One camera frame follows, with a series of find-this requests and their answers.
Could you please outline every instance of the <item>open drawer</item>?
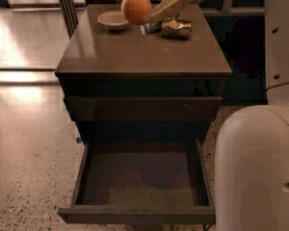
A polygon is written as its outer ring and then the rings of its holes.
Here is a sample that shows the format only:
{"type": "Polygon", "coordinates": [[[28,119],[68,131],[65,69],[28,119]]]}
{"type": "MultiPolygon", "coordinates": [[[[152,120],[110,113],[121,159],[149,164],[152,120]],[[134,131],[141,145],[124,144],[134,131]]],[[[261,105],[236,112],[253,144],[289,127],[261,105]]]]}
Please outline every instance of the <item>open drawer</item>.
{"type": "Polygon", "coordinates": [[[107,141],[87,142],[71,206],[58,214],[67,223],[214,224],[200,142],[181,125],[165,124],[167,142],[149,131],[118,140],[110,127],[107,141]]]}

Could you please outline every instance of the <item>drawer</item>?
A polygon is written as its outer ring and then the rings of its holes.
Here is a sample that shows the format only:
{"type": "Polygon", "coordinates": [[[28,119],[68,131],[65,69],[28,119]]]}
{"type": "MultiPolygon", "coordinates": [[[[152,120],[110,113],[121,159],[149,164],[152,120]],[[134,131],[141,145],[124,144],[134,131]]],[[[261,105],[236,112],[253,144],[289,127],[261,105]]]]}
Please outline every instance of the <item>drawer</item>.
{"type": "Polygon", "coordinates": [[[198,140],[86,144],[67,223],[214,224],[198,140]]]}
{"type": "Polygon", "coordinates": [[[211,122],[222,104],[213,97],[69,96],[66,108],[74,121],[211,122]]]}

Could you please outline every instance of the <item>orange ball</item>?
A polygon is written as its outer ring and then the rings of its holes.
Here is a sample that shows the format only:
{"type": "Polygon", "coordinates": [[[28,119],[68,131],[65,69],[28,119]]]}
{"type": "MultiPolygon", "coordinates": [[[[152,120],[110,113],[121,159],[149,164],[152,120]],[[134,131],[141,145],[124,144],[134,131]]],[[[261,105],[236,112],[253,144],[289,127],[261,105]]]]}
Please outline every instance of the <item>orange ball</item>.
{"type": "Polygon", "coordinates": [[[131,24],[144,25],[144,16],[152,10],[150,0],[122,0],[121,12],[131,24]]]}

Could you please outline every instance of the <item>floor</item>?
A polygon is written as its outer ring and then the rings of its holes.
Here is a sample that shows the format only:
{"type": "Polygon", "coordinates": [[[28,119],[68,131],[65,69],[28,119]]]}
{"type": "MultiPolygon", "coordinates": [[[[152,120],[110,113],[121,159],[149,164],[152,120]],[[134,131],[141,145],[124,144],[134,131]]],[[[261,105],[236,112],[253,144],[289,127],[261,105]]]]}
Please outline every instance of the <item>floor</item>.
{"type": "MultiPolygon", "coordinates": [[[[43,12],[33,18],[37,13],[12,13],[0,16],[0,23],[6,23],[0,26],[0,65],[55,66],[68,43],[61,15],[43,12]]],[[[240,108],[222,107],[204,144],[213,196],[216,137],[225,119],[240,108]]],[[[53,72],[0,71],[0,231],[133,230],[125,225],[65,224],[57,215],[58,207],[69,206],[74,190],[84,151],[77,137],[53,72]]]]}

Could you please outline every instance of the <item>bowl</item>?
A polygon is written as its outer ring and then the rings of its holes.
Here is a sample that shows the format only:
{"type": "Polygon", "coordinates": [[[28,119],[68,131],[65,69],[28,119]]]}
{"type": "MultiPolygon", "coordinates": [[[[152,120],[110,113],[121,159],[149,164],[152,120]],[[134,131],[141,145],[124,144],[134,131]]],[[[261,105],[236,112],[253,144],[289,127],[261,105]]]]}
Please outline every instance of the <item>bowl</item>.
{"type": "Polygon", "coordinates": [[[124,19],[121,11],[105,12],[97,18],[97,21],[112,32],[121,31],[128,25],[128,21],[124,19]]]}

